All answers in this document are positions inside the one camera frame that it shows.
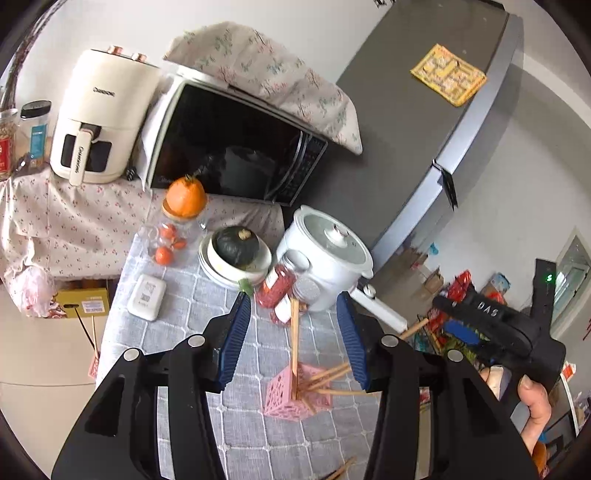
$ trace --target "glass jar lid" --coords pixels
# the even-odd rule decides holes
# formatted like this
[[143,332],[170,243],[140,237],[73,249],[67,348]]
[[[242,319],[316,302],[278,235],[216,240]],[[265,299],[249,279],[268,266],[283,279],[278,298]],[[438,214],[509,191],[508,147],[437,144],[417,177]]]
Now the glass jar lid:
[[21,108],[21,118],[36,118],[49,113],[51,102],[49,100],[36,100],[35,102],[25,103]]

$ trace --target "rice cooker lid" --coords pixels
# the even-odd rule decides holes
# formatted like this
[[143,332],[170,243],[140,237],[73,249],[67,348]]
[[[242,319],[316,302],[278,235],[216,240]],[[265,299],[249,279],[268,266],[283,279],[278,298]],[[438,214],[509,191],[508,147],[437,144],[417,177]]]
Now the rice cooker lid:
[[294,222],[317,247],[346,268],[373,276],[374,261],[367,247],[349,228],[326,213],[306,205],[296,210]]

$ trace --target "cardboard box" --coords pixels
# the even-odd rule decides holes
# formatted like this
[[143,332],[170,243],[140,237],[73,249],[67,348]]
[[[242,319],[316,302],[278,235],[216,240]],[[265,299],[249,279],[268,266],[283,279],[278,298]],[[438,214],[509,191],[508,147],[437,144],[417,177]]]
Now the cardboard box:
[[435,272],[427,277],[425,283],[423,283],[423,287],[429,293],[437,293],[443,286],[443,283],[443,277],[439,273],[439,269],[436,269]]
[[81,317],[90,315],[105,316],[109,314],[109,290],[106,281],[94,281],[93,286],[99,288],[77,288],[86,286],[85,281],[65,284],[53,298],[49,318],[78,318],[76,309]]

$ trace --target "white wall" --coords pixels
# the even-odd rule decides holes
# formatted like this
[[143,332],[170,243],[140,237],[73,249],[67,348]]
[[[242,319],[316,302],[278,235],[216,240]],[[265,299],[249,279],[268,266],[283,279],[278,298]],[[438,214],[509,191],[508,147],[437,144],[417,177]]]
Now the white wall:
[[54,102],[56,113],[87,48],[116,44],[161,65],[174,37],[226,20],[261,30],[335,82],[388,8],[373,0],[70,0],[31,50],[17,106],[44,98]]
[[436,238],[446,280],[470,269],[476,287],[500,271],[507,301],[531,295],[534,260],[556,260],[576,227],[591,241],[591,135],[551,91],[522,78],[513,117],[476,186]]
[[591,105],[591,76],[552,17],[534,0],[500,0],[524,20],[524,53],[551,70]]

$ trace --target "power cord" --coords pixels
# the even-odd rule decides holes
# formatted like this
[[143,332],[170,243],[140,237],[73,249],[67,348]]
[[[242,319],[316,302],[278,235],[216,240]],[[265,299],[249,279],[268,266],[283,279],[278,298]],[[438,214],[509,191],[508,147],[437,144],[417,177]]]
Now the power cord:
[[90,338],[88,330],[86,330],[86,327],[84,326],[84,322],[82,321],[82,319],[80,318],[80,314],[78,313],[79,306],[80,305],[78,305],[76,303],[66,303],[64,305],[64,308],[65,309],[74,309],[74,311],[76,312],[76,316],[78,317],[78,321],[80,322],[80,326],[82,327],[82,329],[84,330],[84,333],[86,334],[86,338],[88,338],[88,341],[90,342],[90,345],[92,346],[92,349],[96,351],[95,344],[93,343],[92,338]]

